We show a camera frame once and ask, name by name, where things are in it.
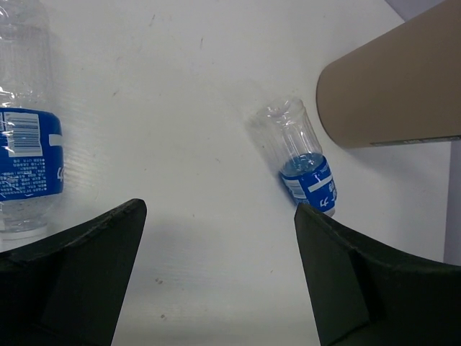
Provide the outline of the clear bottle blue label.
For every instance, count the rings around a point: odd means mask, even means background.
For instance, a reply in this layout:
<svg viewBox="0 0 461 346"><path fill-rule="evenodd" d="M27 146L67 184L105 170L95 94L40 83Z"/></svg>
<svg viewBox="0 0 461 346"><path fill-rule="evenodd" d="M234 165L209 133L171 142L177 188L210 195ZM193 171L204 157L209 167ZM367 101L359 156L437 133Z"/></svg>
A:
<svg viewBox="0 0 461 346"><path fill-rule="evenodd" d="M333 216L337 190L303 101L285 97L252 115L249 132L263 159L295 205Z"/></svg>

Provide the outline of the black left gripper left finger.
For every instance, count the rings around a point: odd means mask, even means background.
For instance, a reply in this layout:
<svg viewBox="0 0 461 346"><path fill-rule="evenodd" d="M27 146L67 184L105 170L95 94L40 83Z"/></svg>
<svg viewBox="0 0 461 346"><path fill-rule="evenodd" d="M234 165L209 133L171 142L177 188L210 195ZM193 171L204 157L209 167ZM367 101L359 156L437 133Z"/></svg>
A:
<svg viewBox="0 0 461 346"><path fill-rule="evenodd" d="M111 345L147 206L96 218L1 253L2 345Z"/></svg>

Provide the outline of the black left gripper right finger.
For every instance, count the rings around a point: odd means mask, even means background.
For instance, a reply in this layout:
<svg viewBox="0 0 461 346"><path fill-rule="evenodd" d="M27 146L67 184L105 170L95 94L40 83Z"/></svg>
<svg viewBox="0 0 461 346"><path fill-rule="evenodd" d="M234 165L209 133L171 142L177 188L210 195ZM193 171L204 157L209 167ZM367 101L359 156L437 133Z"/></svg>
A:
<svg viewBox="0 0 461 346"><path fill-rule="evenodd" d="M295 230L322 345L458 345L460 268L390 247L309 205Z"/></svg>

